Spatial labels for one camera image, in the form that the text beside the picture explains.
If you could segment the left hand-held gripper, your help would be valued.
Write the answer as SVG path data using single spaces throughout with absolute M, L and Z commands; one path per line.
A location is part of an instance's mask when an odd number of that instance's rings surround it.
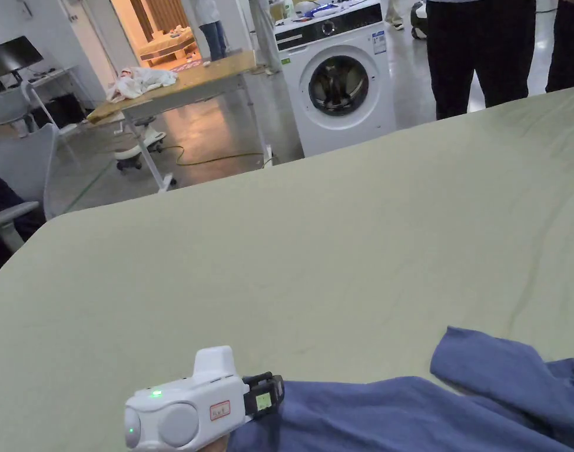
M 231 347 L 204 348 L 191 376 L 138 390 L 126 401 L 125 443 L 130 450 L 201 450 L 277 411 L 284 393 L 281 375 L 242 379 Z

